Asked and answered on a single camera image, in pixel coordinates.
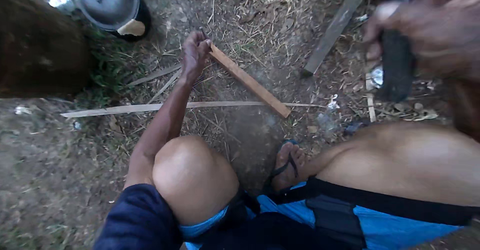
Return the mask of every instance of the dark blue sleeve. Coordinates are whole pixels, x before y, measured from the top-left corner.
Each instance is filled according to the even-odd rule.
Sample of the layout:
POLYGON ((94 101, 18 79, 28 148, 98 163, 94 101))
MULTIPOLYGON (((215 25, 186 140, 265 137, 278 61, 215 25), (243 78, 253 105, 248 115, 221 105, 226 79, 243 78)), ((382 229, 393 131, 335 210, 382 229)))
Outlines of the dark blue sleeve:
POLYGON ((153 185, 127 187, 106 217, 94 250, 178 250, 182 244, 173 213, 153 185))

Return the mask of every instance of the flip-flop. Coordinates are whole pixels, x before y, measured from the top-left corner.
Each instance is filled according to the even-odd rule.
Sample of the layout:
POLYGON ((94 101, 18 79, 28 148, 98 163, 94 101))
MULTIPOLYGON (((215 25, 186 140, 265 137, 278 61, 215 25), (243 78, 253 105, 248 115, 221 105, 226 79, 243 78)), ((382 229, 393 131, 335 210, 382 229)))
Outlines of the flip-flop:
MULTIPOLYGON (((286 140, 282 143, 282 145, 280 145, 280 148, 278 149, 278 152, 277 154, 280 152, 280 150, 282 149, 282 147, 287 144, 287 143, 292 143, 293 145, 298 145, 298 143, 295 141, 295 140, 286 140)), ((293 167, 293 171, 295 173, 295 178, 297 178, 299 176, 299 171, 297 169, 297 164, 295 163, 295 161, 293 161, 293 157, 292 157, 292 154, 289 153, 288 154, 288 160, 287 162, 285 163, 285 165, 277 168, 277 169, 274 169, 271 173, 270 173, 270 176, 268 176, 267 178, 267 181, 265 182, 265 186, 264 186, 264 191, 266 192, 272 192, 272 180, 273 178, 277 177, 279 174, 281 174, 282 172, 284 172, 288 167, 289 167, 289 164, 292 165, 293 167)))

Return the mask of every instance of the dirt ground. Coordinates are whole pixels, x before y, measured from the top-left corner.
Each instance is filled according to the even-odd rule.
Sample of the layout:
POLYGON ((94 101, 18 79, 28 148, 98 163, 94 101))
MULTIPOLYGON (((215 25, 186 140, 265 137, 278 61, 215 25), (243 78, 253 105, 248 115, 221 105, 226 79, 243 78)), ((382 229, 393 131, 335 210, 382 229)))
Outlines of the dirt ground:
MULTIPOLYGON (((283 139, 296 139, 310 157, 346 140, 347 125, 368 119, 364 77, 371 66, 363 60, 363 21, 357 18, 371 13, 375 7, 371 0, 355 12, 317 74, 299 76, 342 1, 145 0, 153 26, 146 39, 134 44, 97 30, 77 11, 73 18, 99 60, 92 86, 67 100, 0 100, 0 249, 92 247, 122 191, 129 154, 155 113, 78 119, 65 119, 60 113, 146 104, 174 73, 135 87, 126 84, 178 63, 183 40, 200 26, 282 102, 324 106, 296 107, 288 119, 263 106, 187 111, 181 134, 201 135, 225 155, 251 194, 260 192, 283 139), (339 108, 328 111, 325 107, 334 95, 339 108), (18 106, 31 114, 15 114, 18 106)), ((216 63, 207 66, 190 101, 257 101, 216 63)), ((163 102, 170 90, 153 103, 163 102)), ((437 82, 417 81, 411 98, 401 106, 377 101, 378 120, 418 118, 422 112, 413 106, 422 103, 439 116, 434 123, 449 125, 441 92, 437 82)), ((476 229, 466 229, 417 249, 478 249, 479 238, 476 229)))

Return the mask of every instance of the pot lid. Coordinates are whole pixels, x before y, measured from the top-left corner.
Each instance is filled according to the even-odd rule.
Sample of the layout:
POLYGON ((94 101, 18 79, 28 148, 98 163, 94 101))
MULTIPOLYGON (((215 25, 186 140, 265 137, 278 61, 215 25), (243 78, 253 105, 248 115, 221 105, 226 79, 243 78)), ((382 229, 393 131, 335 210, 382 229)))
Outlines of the pot lid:
POLYGON ((78 0, 81 11, 104 30, 117 30, 137 15, 140 0, 78 0))

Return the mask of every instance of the hand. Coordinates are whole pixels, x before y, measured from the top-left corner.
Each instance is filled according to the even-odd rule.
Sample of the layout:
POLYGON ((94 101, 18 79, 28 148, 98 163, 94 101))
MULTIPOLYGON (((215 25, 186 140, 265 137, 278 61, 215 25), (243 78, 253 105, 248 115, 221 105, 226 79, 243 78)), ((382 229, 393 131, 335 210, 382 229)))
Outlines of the hand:
POLYGON ((205 67, 205 59, 211 51, 212 41, 202 32, 193 31, 183 43, 182 74, 189 84, 194 84, 205 67))
POLYGON ((365 27, 367 58, 382 54, 383 29, 409 37, 418 66, 440 77, 480 81, 480 0, 413 0, 380 5, 365 27))

